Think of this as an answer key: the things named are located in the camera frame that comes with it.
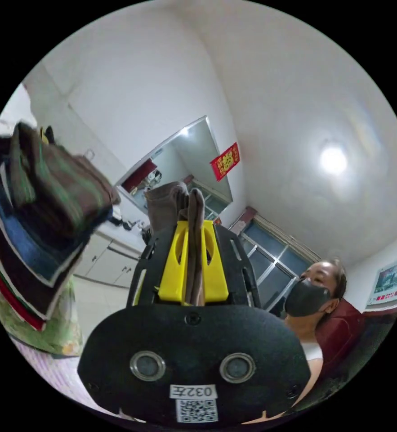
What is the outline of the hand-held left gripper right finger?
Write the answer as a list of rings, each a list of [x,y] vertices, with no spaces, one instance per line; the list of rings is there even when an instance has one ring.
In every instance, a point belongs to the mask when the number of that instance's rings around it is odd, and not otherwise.
[[[205,220],[201,227],[201,267],[204,300],[226,301],[228,286],[215,226],[210,220]]]

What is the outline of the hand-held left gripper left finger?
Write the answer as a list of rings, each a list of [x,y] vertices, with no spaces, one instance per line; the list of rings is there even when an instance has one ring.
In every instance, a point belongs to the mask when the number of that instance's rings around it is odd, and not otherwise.
[[[178,221],[172,234],[158,290],[161,301],[184,301],[187,285],[189,227]]]

